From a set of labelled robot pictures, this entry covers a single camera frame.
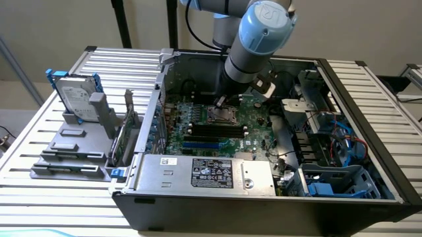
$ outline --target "capacitor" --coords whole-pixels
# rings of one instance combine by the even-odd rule
[[[258,124],[262,126],[265,124],[265,118],[259,117],[257,119]]]
[[[258,102],[254,104],[254,108],[255,108],[255,109],[261,109],[262,106],[263,106],[263,105],[262,105],[261,103],[258,103]]]

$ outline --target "black pole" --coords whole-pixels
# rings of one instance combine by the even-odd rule
[[[123,48],[132,48],[130,30],[127,28],[126,22],[123,0],[111,0],[111,5],[114,8],[114,13],[116,15]]]
[[[170,48],[179,48],[178,39],[178,0],[167,0],[167,24]]]

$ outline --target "beige wall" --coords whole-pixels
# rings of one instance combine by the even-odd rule
[[[132,45],[168,47],[166,0],[124,0]],[[363,60],[379,74],[422,63],[422,0],[295,0],[299,22],[282,55]],[[204,49],[188,35],[179,8],[180,47]],[[191,11],[211,42],[212,14]],[[122,47],[110,0],[0,0],[0,34],[31,80],[67,70],[87,45]],[[0,57],[0,80],[16,75]]]

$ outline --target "silver metal rack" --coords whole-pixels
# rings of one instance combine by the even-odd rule
[[[84,52],[71,73],[99,73],[110,106],[116,113],[126,112],[124,90],[132,89],[135,110],[143,115],[159,73],[158,64],[159,51],[98,48],[94,52]],[[366,67],[347,61],[330,61],[330,64],[422,195],[419,126],[413,124],[414,119],[409,118],[407,112],[391,102],[386,89],[377,83],[377,78]],[[110,197],[110,183],[29,178],[31,166],[39,160],[39,155],[62,126],[63,110],[54,92],[0,159],[0,231],[48,228],[82,237],[150,236],[151,234],[138,233],[131,229]],[[155,233],[158,235],[200,236]],[[377,223],[354,236],[421,235],[422,214],[415,214],[398,223]]]

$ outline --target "warning label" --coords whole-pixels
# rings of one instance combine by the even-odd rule
[[[232,189],[231,160],[194,159],[191,185],[196,188]]]

